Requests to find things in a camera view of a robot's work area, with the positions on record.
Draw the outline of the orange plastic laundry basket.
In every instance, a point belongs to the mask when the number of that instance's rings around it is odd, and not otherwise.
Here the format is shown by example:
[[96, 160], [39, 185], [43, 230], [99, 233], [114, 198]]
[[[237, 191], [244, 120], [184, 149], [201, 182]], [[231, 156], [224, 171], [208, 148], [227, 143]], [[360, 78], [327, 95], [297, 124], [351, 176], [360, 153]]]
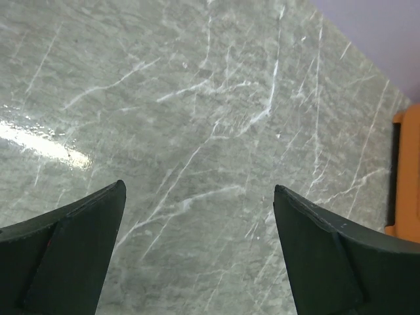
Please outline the orange plastic laundry basket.
[[392, 119], [392, 150], [385, 233], [419, 242], [419, 105]]

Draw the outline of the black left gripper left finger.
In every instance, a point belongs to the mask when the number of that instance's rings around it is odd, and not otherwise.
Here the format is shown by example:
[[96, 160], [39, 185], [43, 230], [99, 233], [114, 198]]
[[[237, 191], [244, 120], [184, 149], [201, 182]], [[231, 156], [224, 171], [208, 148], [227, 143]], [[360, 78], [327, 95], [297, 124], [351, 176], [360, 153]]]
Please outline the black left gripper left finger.
[[94, 314], [126, 201], [122, 180], [1, 228], [2, 314]]

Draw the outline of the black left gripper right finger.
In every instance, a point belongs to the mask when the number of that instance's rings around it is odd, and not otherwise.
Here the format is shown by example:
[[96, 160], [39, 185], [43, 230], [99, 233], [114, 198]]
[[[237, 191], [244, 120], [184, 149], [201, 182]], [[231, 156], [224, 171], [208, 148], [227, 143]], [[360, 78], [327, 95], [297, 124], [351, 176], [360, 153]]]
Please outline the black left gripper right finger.
[[366, 228], [285, 186], [274, 214], [298, 314], [418, 314], [419, 244]]

